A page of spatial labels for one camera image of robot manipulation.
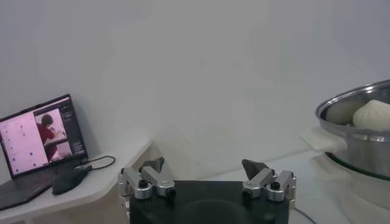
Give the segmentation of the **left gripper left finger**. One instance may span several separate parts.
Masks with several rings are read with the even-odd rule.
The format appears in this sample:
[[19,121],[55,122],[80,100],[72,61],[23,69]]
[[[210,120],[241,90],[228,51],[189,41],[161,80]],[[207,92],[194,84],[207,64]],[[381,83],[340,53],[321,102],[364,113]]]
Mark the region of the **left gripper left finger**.
[[161,173],[164,157],[145,161],[136,170],[124,167],[118,174],[118,193],[123,199],[133,195],[137,200],[151,198],[153,190],[158,196],[172,198],[176,195],[175,182]]

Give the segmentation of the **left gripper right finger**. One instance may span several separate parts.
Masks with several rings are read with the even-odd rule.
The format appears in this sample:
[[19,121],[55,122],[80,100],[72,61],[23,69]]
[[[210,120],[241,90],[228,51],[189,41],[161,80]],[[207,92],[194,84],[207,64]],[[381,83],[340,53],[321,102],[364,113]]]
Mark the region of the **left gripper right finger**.
[[296,201],[296,176],[292,171],[277,173],[265,163],[248,159],[241,161],[248,177],[243,182],[243,196],[248,199],[260,198],[265,193],[269,201]]

